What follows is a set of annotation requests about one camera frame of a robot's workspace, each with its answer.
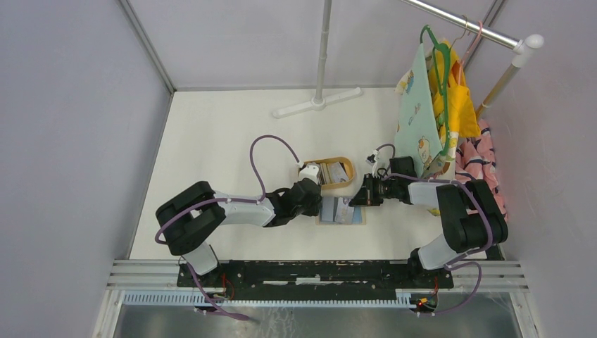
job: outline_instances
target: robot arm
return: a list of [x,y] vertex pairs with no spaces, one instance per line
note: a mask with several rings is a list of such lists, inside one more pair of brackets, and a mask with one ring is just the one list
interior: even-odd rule
[[292,188],[281,188],[267,193],[261,202],[259,196],[232,196],[215,191],[206,181],[200,181],[156,211],[160,226],[164,226],[182,211],[213,199],[187,213],[163,231],[165,243],[174,256],[183,256],[195,271],[203,275],[218,266],[211,247],[205,240],[220,225],[252,224],[259,227],[286,225],[298,215],[317,216],[321,209],[321,186],[317,180],[318,168],[305,166]]
[[[416,177],[413,159],[390,159],[390,171]],[[492,245],[508,238],[508,227],[483,180],[465,184],[483,210],[493,237]],[[361,188],[351,201],[351,206],[380,206],[384,199],[398,199],[406,204],[423,205],[440,211],[443,233],[431,243],[415,249],[408,259],[414,275],[443,268],[473,249],[482,248],[488,241],[486,227],[463,190],[450,183],[413,182],[405,177],[378,177],[366,174]]]

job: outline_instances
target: mint green cloth with cartoon print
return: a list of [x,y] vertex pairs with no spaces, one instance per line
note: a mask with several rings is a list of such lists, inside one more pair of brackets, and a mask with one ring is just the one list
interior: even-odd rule
[[442,150],[433,114],[423,44],[419,45],[402,95],[394,146],[397,157],[413,158],[418,177]]

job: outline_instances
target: white rack foot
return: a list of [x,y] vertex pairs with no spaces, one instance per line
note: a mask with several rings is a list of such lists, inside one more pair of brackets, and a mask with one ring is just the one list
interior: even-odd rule
[[315,97],[313,97],[310,101],[303,102],[302,104],[295,104],[294,106],[273,111],[272,115],[274,115],[275,118],[286,118],[288,116],[296,115],[305,111],[321,111],[330,104],[337,104],[342,101],[354,99],[361,95],[363,95],[363,90],[359,87],[356,87],[355,89],[351,89],[346,92],[326,96],[319,104],[315,102]]

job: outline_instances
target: hanger hook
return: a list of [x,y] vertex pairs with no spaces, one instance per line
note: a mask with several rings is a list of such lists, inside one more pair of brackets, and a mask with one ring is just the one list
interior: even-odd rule
[[465,30],[464,30],[464,32],[463,32],[463,34],[462,34],[461,36],[459,36],[459,37],[455,38],[455,39],[454,39],[454,41],[452,41],[452,45],[450,45],[450,50],[452,50],[452,47],[454,47],[454,44],[455,44],[455,43],[456,43],[458,40],[462,39],[462,38],[465,36],[466,32],[468,31],[468,18],[467,18],[467,17],[466,17],[466,15],[464,15],[464,14],[463,14],[463,17],[464,17],[464,19],[465,19]]

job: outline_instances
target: gray floor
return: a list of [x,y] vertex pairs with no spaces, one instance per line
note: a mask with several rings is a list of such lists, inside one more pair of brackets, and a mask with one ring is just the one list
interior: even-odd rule
[[[441,295],[439,305],[462,299]],[[115,337],[521,337],[507,294],[478,295],[459,311],[435,318],[383,308],[236,310],[253,320],[206,317],[181,306],[123,306]]]

